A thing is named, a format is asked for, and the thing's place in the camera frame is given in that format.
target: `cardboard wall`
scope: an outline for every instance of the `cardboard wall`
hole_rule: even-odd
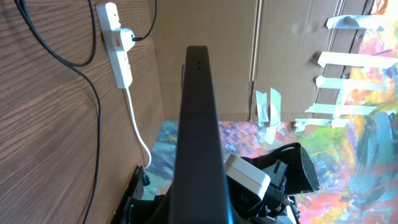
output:
[[[187,46],[207,45],[219,119],[247,120],[256,3],[159,0],[154,39],[166,119],[179,118]]]
[[[313,79],[341,77],[350,68],[322,69],[312,58],[321,51],[356,53],[361,34],[328,30],[326,20],[367,13],[373,0],[258,1],[159,0],[154,39],[165,119],[179,117],[182,65],[189,45],[208,46],[220,121],[246,121],[250,112],[255,121],[256,96],[250,110],[251,93],[269,93],[270,87],[282,95],[282,121],[313,117],[304,111],[314,102],[335,102],[336,90],[319,91]],[[253,60],[257,10],[258,52]]]
[[[282,121],[312,117],[313,114],[304,111],[315,102],[335,104],[337,91],[318,91],[314,78],[319,75],[340,78],[344,66],[327,65],[322,69],[313,56],[321,51],[350,53],[355,38],[361,38],[356,36],[356,30],[328,30],[325,24],[329,17],[362,14],[366,2],[265,1],[254,89],[269,93],[272,87],[282,95]],[[353,49],[354,53],[358,53],[358,49],[359,45]]]

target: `wooden wall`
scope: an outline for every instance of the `wooden wall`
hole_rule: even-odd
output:
[[[136,36],[148,31],[147,0],[113,2],[123,27]],[[27,0],[27,7],[54,51],[73,62],[90,56],[88,1]],[[81,223],[95,171],[95,95],[43,49],[14,1],[1,1],[0,12],[0,223]],[[134,167],[143,161],[95,17],[97,54],[79,68],[97,87],[103,107],[99,182],[88,223],[109,223]],[[138,128],[152,149],[164,119],[152,38],[137,43],[129,60]]]

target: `white cable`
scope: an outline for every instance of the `white cable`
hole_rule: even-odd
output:
[[[131,101],[131,95],[130,95],[130,90],[129,87],[125,88],[124,91],[126,92],[127,95],[127,100],[128,100],[128,105],[129,105],[129,111],[130,111],[130,118],[131,118],[131,123],[132,126],[134,127],[134,132],[136,132],[136,136],[138,138],[138,141],[141,143],[141,146],[145,149],[146,153],[148,154],[148,164],[145,166],[145,168],[149,167],[150,162],[152,162],[152,156],[150,155],[150,151],[148,147],[145,145],[144,141],[142,140],[141,136],[139,135],[139,131],[137,128],[137,123],[136,123],[136,118],[134,117],[134,111],[132,109],[132,101]]]

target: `power strip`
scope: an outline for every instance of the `power strip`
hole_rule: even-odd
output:
[[[134,33],[131,29],[121,28],[115,3],[99,3],[96,10],[116,86],[128,88],[132,83],[132,75],[127,51],[135,44],[132,41]]]

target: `white tape strip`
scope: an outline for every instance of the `white tape strip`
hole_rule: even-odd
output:
[[[325,113],[325,114],[345,114],[345,115],[368,115],[375,106],[357,106],[357,105],[326,105],[321,103],[314,103],[305,112]]]
[[[337,119],[332,121],[330,119],[296,119],[294,126],[296,127],[296,132],[304,131],[306,125],[319,125],[319,126],[329,126],[334,123],[333,128],[343,128],[347,125],[348,119]]]
[[[269,122],[267,93],[261,93],[260,91],[256,90],[256,101],[257,101],[257,115],[259,117],[259,122]]]
[[[278,91],[271,88],[271,123],[272,125],[279,125],[280,123],[280,102],[282,100],[282,96]]]
[[[346,103],[348,93],[349,93],[349,91],[347,89],[342,88],[339,90],[337,100],[336,100],[336,106],[343,106]],[[341,113],[338,110],[335,110],[335,112],[333,113],[332,122],[331,122],[332,128],[336,127],[336,122],[334,122],[334,121],[339,120],[340,115],[341,115]]]
[[[268,144],[273,144],[275,141],[275,135],[277,128],[280,125],[280,103],[282,101],[282,96],[278,91],[271,88],[271,121],[269,127],[267,128],[265,140]]]
[[[326,23],[328,29],[373,29],[384,30],[386,17],[383,15],[355,16],[344,15],[335,16],[328,19]]]
[[[345,89],[345,90],[383,90],[384,85],[366,82],[362,80],[351,80],[342,78],[325,78],[319,76],[315,83],[319,88]]]
[[[373,55],[346,54],[336,52],[322,52],[318,64],[350,65],[371,68],[389,68],[398,62],[398,58],[387,58]]]

